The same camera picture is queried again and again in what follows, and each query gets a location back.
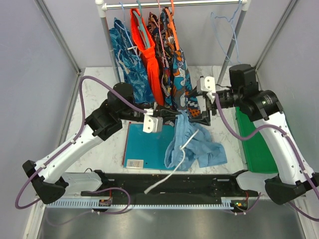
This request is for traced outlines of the light blue shorts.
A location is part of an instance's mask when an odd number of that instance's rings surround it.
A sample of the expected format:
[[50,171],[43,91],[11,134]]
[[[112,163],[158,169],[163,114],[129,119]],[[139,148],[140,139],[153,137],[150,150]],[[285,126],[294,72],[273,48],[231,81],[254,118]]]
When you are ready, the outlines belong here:
[[176,171],[187,171],[197,160],[200,168],[227,163],[226,152],[221,143],[213,142],[210,132],[199,123],[190,122],[185,111],[180,110],[174,124],[174,137],[164,156],[164,166],[173,171],[164,179],[144,190],[149,193],[165,182]]

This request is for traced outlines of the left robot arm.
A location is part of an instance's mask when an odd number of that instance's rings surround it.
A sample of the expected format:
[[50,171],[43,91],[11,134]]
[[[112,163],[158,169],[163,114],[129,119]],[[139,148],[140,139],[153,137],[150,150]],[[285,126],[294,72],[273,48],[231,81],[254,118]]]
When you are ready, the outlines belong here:
[[82,120],[79,131],[42,160],[26,161],[23,169],[36,194],[44,204],[51,204],[65,195],[95,192],[104,196],[109,183],[101,170],[89,173],[68,173],[67,169],[92,148],[122,129],[123,120],[143,123],[143,131],[161,131],[164,122],[179,115],[157,103],[136,104],[133,87],[117,83],[99,108]]

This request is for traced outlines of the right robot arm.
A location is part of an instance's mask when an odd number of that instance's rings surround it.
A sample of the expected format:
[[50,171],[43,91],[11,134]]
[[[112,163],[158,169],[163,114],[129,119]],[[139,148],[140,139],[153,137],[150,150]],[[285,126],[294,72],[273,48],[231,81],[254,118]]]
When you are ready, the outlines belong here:
[[[264,192],[276,204],[288,203],[313,190],[318,194],[319,175],[302,157],[286,122],[286,116],[276,94],[260,90],[255,69],[249,64],[229,68],[230,84],[226,90],[216,90],[213,77],[201,77],[188,98],[202,96],[206,110],[192,119],[193,122],[209,125],[216,113],[222,118],[229,132],[241,141],[250,140],[257,133],[263,137],[276,163],[277,174],[240,172],[228,183],[228,190],[240,196],[246,190]],[[222,110],[238,107],[255,126],[248,136],[238,135],[228,124]]]

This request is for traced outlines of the colourful cartoon print shorts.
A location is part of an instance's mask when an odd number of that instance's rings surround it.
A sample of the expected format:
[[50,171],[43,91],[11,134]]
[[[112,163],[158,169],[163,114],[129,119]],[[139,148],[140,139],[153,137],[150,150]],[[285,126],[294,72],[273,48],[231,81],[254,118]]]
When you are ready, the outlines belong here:
[[164,7],[161,11],[162,21],[164,24],[164,29],[166,32],[167,45],[171,53],[171,81],[172,81],[172,102],[173,107],[176,110],[186,111],[189,118],[199,116],[201,114],[200,107],[198,105],[197,98],[185,98],[185,92],[191,91],[192,84],[190,79],[190,73],[188,70],[188,65],[184,56],[184,52],[180,47],[179,50],[175,48],[175,40],[173,37],[172,30],[168,27],[169,19],[165,11],[165,8],[170,10],[168,7]]

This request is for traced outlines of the blue patterned shorts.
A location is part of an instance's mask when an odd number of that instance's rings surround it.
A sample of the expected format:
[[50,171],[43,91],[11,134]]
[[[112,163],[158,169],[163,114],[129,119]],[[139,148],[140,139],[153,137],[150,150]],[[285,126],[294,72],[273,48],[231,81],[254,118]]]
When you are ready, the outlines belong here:
[[114,27],[110,29],[110,36],[116,60],[124,74],[124,82],[133,87],[135,102],[153,103],[155,98],[148,83],[147,70],[142,62],[141,53],[137,49],[138,57],[133,50],[128,50],[129,40],[123,23],[117,18],[114,18]]

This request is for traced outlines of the orange shorts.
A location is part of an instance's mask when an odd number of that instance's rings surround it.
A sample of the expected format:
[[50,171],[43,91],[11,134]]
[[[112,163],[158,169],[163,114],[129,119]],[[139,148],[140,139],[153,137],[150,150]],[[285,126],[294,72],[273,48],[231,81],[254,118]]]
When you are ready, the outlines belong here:
[[145,26],[145,29],[147,31],[147,36],[150,40],[151,47],[149,49],[145,49],[144,43],[142,41],[142,38],[140,36],[139,30],[138,30],[138,21],[136,20],[133,11],[136,10],[138,14],[140,14],[139,10],[137,8],[130,9],[130,15],[131,15],[131,32],[133,37],[133,42],[136,44],[138,50],[141,52],[141,58],[143,61],[144,66],[147,70],[147,76],[148,76],[148,83],[152,90],[153,96],[155,98],[155,101],[161,105],[164,106],[164,98],[161,91],[160,86],[160,70],[159,70],[159,64],[156,59],[155,54],[155,43],[150,35],[150,33],[147,30],[145,21],[143,19],[143,24]]

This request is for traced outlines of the dark comic print shorts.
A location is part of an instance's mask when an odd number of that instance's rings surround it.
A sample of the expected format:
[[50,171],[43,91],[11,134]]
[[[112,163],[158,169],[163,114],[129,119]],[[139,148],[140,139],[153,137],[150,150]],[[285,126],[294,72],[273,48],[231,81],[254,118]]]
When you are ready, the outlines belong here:
[[164,59],[161,49],[160,37],[159,37],[159,30],[158,30],[158,19],[157,15],[150,12],[148,18],[147,29],[155,43],[155,54],[156,59],[159,64],[159,83],[161,86],[161,91],[164,98],[164,106],[166,108],[173,109],[173,102],[172,102],[172,81],[171,81],[171,72],[170,72],[170,65],[171,65],[171,53],[169,51],[169,47],[167,45],[166,40],[166,32],[164,29],[164,24],[162,21],[162,14],[160,15],[160,27],[161,27],[161,36],[163,39],[166,59]]

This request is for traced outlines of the pink plastic hanger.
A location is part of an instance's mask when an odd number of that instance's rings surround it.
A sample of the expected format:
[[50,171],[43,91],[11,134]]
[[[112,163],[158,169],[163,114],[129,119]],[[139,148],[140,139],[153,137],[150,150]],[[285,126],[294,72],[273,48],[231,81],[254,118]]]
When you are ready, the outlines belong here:
[[158,14],[158,17],[157,17],[157,19],[158,19],[157,26],[158,26],[158,30],[159,30],[159,38],[160,38],[160,43],[161,43],[162,54],[163,54],[164,59],[166,59],[166,54],[165,54],[163,39],[162,39],[162,36],[161,36],[161,27],[160,27],[160,15],[161,15],[160,0],[156,0],[156,2],[157,2],[157,4],[158,4],[158,9],[159,9],[159,14]]

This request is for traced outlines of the teal plastic hanger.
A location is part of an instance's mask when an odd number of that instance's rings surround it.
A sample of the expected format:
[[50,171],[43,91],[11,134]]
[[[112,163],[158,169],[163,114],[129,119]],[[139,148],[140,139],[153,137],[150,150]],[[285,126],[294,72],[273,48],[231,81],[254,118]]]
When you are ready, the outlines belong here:
[[134,14],[136,20],[138,21],[138,23],[137,23],[138,30],[139,30],[140,36],[142,38],[142,41],[144,43],[144,47],[145,47],[145,49],[149,49],[151,47],[151,44],[150,44],[150,40],[147,36],[147,31],[146,31],[145,26],[143,24],[142,5],[141,5],[139,0],[136,0],[136,2],[138,4],[140,14],[138,14],[136,10],[133,11],[133,14]]

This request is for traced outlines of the blue plastic hanger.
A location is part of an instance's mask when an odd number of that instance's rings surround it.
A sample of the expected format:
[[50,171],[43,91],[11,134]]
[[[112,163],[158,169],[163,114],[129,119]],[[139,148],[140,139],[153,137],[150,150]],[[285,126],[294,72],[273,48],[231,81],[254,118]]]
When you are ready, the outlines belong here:
[[124,26],[124,31],[125,31],[125,33],[126,33],[126,36],[127,36],[128,40],[129,40],[129,43],[130,43],[130,47],[128,47],[128,50],[133,50],[134,53],[135,53],[135,55],[139,57],[139,53],[137,52],[137,46],[135,46],[135,45],[133,44],[132,39],[131,39],[131,37],[130,37],[130,35],[129,35],[129,31],[128,31],[127,27],[126,27],[126,16],[125,16],[124,6],[123,6],[123,4],[122,4],[121,2],[119,2],[119,4],[121,5],[121,9],[122,9],[122,12],[123,12],[123,19],[124,19],[123,26]]

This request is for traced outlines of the green plastic bin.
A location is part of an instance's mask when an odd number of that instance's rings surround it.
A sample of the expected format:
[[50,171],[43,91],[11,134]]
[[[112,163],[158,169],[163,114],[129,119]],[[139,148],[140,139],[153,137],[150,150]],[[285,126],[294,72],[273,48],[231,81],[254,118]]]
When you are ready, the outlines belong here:
[[[239,108],[235,108],[235,118],[241,137],[250,135],[256,128]],[[241,141],[247,168],[254,173],[278,173],[276,163],[262,135],[258,132],[251,139]]]

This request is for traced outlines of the right aluminium frame post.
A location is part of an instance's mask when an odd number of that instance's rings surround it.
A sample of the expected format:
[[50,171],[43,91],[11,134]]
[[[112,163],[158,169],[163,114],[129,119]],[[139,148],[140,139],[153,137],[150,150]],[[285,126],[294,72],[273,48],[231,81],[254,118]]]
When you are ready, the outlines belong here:
[[265,47],[263,48],[255,66],[255,72],[257,73],[258,70],[260,69],[262,63],[264,62],[264,60],[266,59],[267,55],[269,54],[270,50],[272,49],[273,45],[275,44],[277,38],[279,37],[280,33],[282,32],[284,26],[286,25],[286,23],[288,22],[291,14],[293,13],[294,9],[296,8],[296,6],[298,5],[300,1],[299,0],[290,0],[284,10],[284,12],[282,13],[279,21],[277,22],[274,30],[272,31]]

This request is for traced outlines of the aluminium frame post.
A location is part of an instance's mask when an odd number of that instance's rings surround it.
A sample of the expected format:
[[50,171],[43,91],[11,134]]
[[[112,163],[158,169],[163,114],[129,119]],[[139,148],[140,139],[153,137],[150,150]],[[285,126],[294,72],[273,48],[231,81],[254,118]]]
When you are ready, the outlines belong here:
[[273,45],[275,44],[277,38],[279,37],[280,33],[282,32],[284,26],[286,25],[286,23],[288,22],[291,14],[293,13],[294,9],[296,8],[296,6],[298,5],[300,1],[299,0],[290,0],[284,10],[284,12],[282,13],[279,21],[277,22],[274,30],[272,31],[265,47],[263,48],[255,66],[255,72],[257,73],[258,70],[260,69],[262,63],[264,62],[264,60],[266,59],[267,55],[269,54],[270,50],[272,49]]
[[34,1],[37,7],[39,8],[42,16],[46,20],[49,28],[51,29],[53,35],[55,36],[57,42],[59,43],[60,47],[66,54],[72,68],[75,70],[76,74],[79,76],[81,74],[81,68],[79,67],[78,63],[75,60],[65,38],[63,37],[56,21],[54,20],[53,15],[51,14],[47,4],[44,0],[35,0]]

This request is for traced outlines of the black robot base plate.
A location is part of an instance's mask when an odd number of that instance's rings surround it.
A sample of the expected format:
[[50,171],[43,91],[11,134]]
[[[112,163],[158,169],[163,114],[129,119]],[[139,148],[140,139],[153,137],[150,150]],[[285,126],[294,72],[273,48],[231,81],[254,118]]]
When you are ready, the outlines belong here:
[[258,192],[243,190],[234,174],[174,174],[149,193],[144,190],[165,177],[164,174],[102,173],[102,185],[81,196],[111,196],[126,204],[217,204],[222,198],[256,197]]

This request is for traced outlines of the left aluminium frame post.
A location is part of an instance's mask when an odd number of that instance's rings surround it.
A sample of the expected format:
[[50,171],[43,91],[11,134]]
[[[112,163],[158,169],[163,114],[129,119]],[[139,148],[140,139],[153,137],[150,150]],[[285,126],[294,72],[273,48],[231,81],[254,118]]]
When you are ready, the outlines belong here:
[[47,4],[44,0],[35,0],[34,1],[37,7],[39,8],[42,16],[46,20],[49,28],[51,29],[53,35],[55,36],[57,42],[59,43],[60,47],[66,54],[72,68],[75,70],[76,74],[79,76],[81,74],[81,68],[79,67],[78,63],[75,60],[65,38],[63,37],[56,21],[54,20],[53,15],[51,14]]

